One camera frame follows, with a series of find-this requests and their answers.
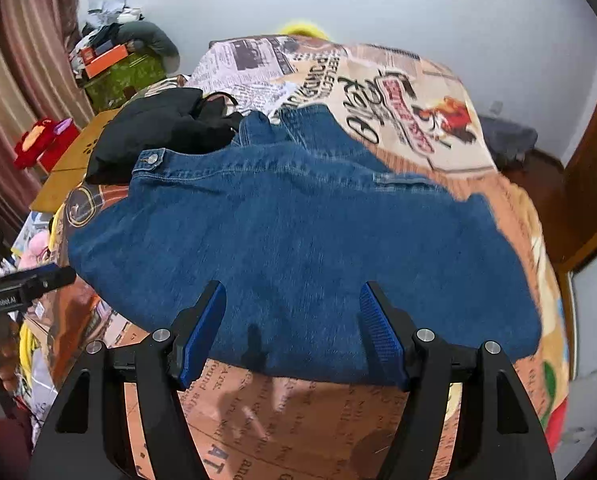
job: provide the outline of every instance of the gray cloth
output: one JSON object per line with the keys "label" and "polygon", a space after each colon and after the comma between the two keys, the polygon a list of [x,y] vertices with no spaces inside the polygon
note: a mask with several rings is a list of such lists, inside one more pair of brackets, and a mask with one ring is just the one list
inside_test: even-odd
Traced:
{"label": "gray cloth", "polygon": [[150,22],[124,23],[118,27],[116,43],[127,43],[130,40],[141,40],[155,53],[162,57],[178,56],[176,45],[160,28]]}
{"label": "gray cloth", "polygon": [[499,170],[516,161],[522,162],[525,155],[534,149],[538,140],[534,128],[494,117],[479,116],[479,119],[485,144]]}

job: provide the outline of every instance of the red stuffed toy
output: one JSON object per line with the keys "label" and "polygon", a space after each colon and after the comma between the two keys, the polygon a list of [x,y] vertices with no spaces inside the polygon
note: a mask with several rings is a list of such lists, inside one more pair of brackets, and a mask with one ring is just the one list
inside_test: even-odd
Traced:
{"label": "red stuffed toy", "polygon": [[79,133],[71,119],[59,123],[52,119],[37,121],[14,147],[15,167],[24,170],[38,161],[49,173]]}

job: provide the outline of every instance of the bed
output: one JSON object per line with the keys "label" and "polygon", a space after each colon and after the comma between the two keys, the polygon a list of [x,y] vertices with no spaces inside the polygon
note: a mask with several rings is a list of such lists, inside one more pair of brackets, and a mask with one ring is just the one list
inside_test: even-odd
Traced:
{"label": "bed", "polygon": [[[424,174],[457,200],[485,195],[518,254],[540,314],[538,350],[515,367],[555,449],[569,369],[559,289],[536,210],[527,193],[496,170],[469,95],[450,69],[384,46],[256,36],[214,43],[191,76],[171,78],[135,98],[171,86],[227,91],[239,110],[259,109],[270,117],[281,105],[325,104],[392,171]],[[127,192],[88,184],[73,190],[57,215],[53,258],[68,264],[70,232]],[[83,348],[105,331],[109,345],[146,335],[82,280],[54,292],[43,305],[30,322],[50,327],[47,355],[57,385],[78,351],[75,342]],[[444,476],[451,460],[460,393],[460,384],[453,385],[432,478]],[[153,478],[135,388],[128,385],[126,395],[136,467]],[[407,398],[396,388],[271,378],[214,360],[180,396],[201,459],[216,480],[374,478]]]}

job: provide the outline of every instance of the metal screw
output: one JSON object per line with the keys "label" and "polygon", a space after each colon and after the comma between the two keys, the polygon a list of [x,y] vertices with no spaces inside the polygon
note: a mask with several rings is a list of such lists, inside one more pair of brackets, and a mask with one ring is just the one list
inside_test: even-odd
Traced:
{"label": "metal screw", "polygon": [[158,330],[155,330],[154,333],[152,334],[152,338],[154,341],[165,341],[166,339],[169,339],[170,337],[170,331],[167,330],[166,328],[159,328]]}
{"label": "metal screw", "polygon": [[96,352],[100,351],[102,348],[102,343],[100,341],[92,341],[85,347],[85,350],[88,354],[96,354]]}
{"label": "metal screw", "polygon": [[496,341],[488,341],[485,343],[485,349],[490,354],[496,355],[501,352],[501,345],[496,343]]}
{"label": "metal screw", "polygon": [[436,335],[428,328],[421,328],[417,333],[416,337],[421,341],[425,341],[425,343],[429,343],[430,341],[434,341]]}

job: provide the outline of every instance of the orange box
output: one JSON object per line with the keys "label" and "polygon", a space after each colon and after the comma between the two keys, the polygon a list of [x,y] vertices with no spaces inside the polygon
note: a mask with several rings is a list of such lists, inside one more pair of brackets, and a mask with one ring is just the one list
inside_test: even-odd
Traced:
{"label": "orange box", "polygon": [[89,65],[89,63],[91,63],[96,57],[94,49],[91,46],[86,46],[85,48],[82,48],[79,54],[81,55],[81,59],[83,59],[83,63],[85,63],[86,65]]}
{"label": "orange box", "polygon": [[101,54],[99,57],[94,58],[94,60],[85,67],[85,72],[89,78],[92,78],[128,55],[128,50],[125,48],[124,44],[117,45],[105,52],[105,54]]}

